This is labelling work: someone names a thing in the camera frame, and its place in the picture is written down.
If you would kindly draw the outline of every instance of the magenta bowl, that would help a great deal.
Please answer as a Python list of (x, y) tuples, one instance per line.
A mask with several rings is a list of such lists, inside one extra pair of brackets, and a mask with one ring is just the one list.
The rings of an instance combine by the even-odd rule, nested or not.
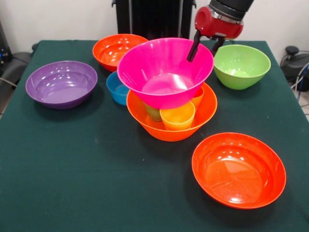
[(120, 60), (120, 81), (155, 109), (176, 108), (189, 102), (209, 77), (214, 61), (205, 46), (198, 46), (192, 62), (186, 60), (192, 40), (162, 38), (129, 50)]
[(70, 109), (84, 102), (98, 81), (97, 72), (77, 61), (59, 61), (40, 67), (26, 82), (35, 101), (53, 109)]

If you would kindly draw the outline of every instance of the white wall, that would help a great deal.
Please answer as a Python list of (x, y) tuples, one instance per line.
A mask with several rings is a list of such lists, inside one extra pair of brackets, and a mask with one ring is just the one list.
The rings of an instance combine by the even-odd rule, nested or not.
[[(0, 20), (13, 52), (39, 40), (98, 40), (117, 33), (112, 0), (0, 0)], [(197, 8), (210, 0), (197, 0)], [(308, 0), (255, 0), (238, 40), (266, 40), (277, 60), (287, 45), (309, 50)], [(191, 38), (195, 33), (193, 9)]]
[(98, 40), (116, 34), (112, 0), (0, 0), (0, 20), (12, 52), (40, 40)]

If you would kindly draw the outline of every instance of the yellow-green cup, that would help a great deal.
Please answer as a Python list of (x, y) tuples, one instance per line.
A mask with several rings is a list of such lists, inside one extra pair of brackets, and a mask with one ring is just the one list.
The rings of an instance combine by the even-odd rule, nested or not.
[(146, 103), (144, 103), (144, 106), (146, 108), (147, 114), (150, 116), (150, 118), (153, 121), (156, 121), (156, 122), (161, 122), (162, 121), (159, 109), (154, 109), (151, 106), (147, 105)]

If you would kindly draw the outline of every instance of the red-orange bowl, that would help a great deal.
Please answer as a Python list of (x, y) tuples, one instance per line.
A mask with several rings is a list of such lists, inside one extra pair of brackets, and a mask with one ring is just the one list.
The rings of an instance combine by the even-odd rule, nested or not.
[(117, 70), (121, 57), (131, 48), (147, 39), (134, 34), (116, 34), (99, 40), (92, 49), (95, 59), (107, 70)]
[(273, 203), (286, 184), (279, 156), (262, 141), (240, 133), (204, 139), (193, 153), (192, 169), (207, 194), (238, 209)]
[(127, 95), (126, 105), (130, 114), (154, 138), (167, 142), (180, 141), (190, 137), (200, 127), (207, 123), (217, 110), (217, 97), (212, 88), (210, 88), (206, 83), (203, 83), (202, 88), (205, 92), (203, 99), (198, 107), (198, 110), (196, 111), (191, 128), (185, 130), (166, 130), (163, 122), (151, 120), (150, 116), (146, 112), (143, 102), (131, 90)]

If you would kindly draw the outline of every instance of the dark green table cover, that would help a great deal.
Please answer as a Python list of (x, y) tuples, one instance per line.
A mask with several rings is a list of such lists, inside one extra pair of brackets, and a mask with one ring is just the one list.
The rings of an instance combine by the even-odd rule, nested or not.
[[(112, 100), (105, 85), (110, 72), (93, 58), (94, 43), (40, 42), (0, 120), (1, 232), (309, 231), (309, 124), (265, 42), (237, 43), (269, 56), (267, 75), (235, 91), (212, 73), (214, 118), (175, 143), (151, 137)], [(34, 70), (59, 60), (98, 72), (91, 98), (71, 110), (48, 109), (25, 91)], [(278, 153), (287, 185), (273, 204), (236, 210), (199, 187), (192, 153), (224, 131), (254, 136)]]

